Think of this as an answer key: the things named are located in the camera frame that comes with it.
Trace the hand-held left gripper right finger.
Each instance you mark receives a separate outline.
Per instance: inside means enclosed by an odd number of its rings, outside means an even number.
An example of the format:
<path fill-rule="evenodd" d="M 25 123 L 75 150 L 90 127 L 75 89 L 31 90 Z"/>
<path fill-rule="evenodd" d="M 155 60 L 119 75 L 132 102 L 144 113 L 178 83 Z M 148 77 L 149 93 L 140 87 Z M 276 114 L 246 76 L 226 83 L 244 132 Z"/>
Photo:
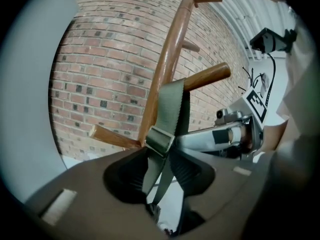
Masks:
<path fill-rule="evenodd" d="M 171 170 L 183 189 L 179 236 L 241 236 L 262 198 L 276 155 L 258 162 L 173 151 Z"/>

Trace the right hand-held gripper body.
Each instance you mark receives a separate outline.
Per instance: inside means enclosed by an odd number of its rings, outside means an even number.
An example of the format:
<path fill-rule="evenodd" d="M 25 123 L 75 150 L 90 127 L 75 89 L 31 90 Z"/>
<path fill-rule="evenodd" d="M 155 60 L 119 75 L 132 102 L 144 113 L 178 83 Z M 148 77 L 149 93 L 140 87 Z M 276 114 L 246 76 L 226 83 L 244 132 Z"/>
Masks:
<path fill-rule="evenodd" d="M 264 141 L 264 125 L 266 121 L 267 107 L 250 87 L 244 94 L 232 103 L 228 108 L 220 109 L 216 113 L 216 126 L 234 124 L 236 126 L 249 125 L 251 130 L 251 147 L 241 144 L 240 152 L 249 155 L 257 151 Z"/>

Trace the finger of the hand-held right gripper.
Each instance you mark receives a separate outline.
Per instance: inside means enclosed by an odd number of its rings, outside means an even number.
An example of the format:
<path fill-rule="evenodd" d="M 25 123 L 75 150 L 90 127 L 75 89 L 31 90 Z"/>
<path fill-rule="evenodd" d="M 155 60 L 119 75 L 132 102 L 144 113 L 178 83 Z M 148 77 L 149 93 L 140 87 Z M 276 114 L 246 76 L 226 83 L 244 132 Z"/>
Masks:
<path fill-rule="evenodd" d="M 232 146 L 229 129 L 225 126 L 205 128 L 177 136 L 175 145 L 180 149 L 190 149 L 198 152 L 220 151 Z"/>

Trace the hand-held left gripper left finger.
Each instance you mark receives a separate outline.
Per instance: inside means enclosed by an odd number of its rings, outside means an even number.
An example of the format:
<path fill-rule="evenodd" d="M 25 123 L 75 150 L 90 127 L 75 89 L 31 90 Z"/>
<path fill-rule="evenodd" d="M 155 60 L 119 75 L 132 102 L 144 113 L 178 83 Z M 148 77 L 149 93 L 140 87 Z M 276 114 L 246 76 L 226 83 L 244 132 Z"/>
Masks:
<path fill-rule="evenodd" d="M 67 203 L 50 228 L 68 240 L 161 240 L 163 232 L 147 211 L 142 182 L 146 148 L 87 160 L 66 170 L 38 191 L 26 206 L 38 216 Z"/>

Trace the person's right hand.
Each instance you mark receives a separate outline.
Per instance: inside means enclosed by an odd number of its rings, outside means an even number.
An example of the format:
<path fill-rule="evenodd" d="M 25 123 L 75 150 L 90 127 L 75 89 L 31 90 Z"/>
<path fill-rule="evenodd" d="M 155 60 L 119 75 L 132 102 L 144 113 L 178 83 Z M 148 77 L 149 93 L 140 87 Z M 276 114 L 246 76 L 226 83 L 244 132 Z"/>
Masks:
<path fill-rule="evenodd" d="M 228 130 L 229 142 L 238 145 L 242 154 L 249 154 L 252 149 L 252 128 L 249 124 L 231 127 Z"/>

